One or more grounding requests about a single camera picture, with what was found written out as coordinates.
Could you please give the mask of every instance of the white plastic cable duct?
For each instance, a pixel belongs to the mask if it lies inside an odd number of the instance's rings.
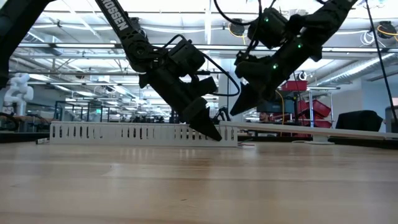
[[[221,141],[214,141],[187,124],[82,123],[54,121],[50,144],[113,146],[236,147],[238,129],[217,126]]]

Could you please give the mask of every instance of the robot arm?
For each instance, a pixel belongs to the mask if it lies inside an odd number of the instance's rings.
[[[53,0],[8,0],[0,10],[0,88],[8,80],[8,61],[24,35],[32,27],[45,6]],[[171,50],[151,45],[146,37],[134,29],[130,18],[117,0],[96,0],[111,24],[132,69],[140,75],[141,88],[150,85],[177,113],[181,122],[217,141],[221,135],[211,122],[210,109],[202,97],[217,90],[210,77],[199,80],[195,72],[205,63],[203,53],[182,35],[182,40]],[[179,79],[190,75],[191,83]]]
[[[203,95],[217,90],[213,78],[199,81],[195,72],[205,63],[203,54],[190,40],[182,40],[170,51],[154,47],[133,25],[117,0],[96,0],[99,8],[119,37],[132,69],[146,72],[139,76],[141,88],[150,85],[191,128],[220,141],[221,135],[211,122]],[[190,75],[191,83],[179,79]]]
[[[263,58],[239,52],[235,61],[236,75],[249,84],[241,85],[241,95],[231,110],[232,115],[249,110],[274,97],[276,88],[308,58],[319,61],[322,45],[340,28],[357,0],[329,0],[307,16],[292,16],[289,21],[277,10],[266,8],[259,26],[249,27],[248,37],[267,48],[279,47]]]

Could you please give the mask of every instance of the yellow cable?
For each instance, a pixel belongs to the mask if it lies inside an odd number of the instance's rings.
[[[381,25],[378,26],[378,27],[377,27],[377,30],[378,30],[380,33],[382,33],[382,34],[387,34],[387,35],[398,35],[398,34],[392,34],[392,33],[384,32],[383,30],[380,30],[380,27],[382,27],[382,26],[381,26]]]
[[[245,36],[245,35],[238,36],[238,35],[233,34],[233,33],[231,32],[231,23],[228,24],[228,31],[229,31],[229,33],[230,33],[231,35],[233,35],[234,37],[243,38],[243,44],[246,45],[246,41],[245,41],[245,39],[244,39],[246,36]]]
[[[285,123],[285,102],[284,102],[284,97],[277,91],[275,90],[276,93],[280,96],[282,99],[282,125]]]

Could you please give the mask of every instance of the wooden table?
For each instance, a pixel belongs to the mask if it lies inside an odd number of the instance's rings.
[[[3,144],[0,223],[398,223],[398,151]]]

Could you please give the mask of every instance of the white robot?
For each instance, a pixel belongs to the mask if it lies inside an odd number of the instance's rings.
[[[33,88],[27,85],[30,76],[28,73],[17,73],[9,80],[10,87],[4,95],[2,112],[23,116],[26,108],[26,101],[33,100]],[[12,107],[17,103],[17,111]]]

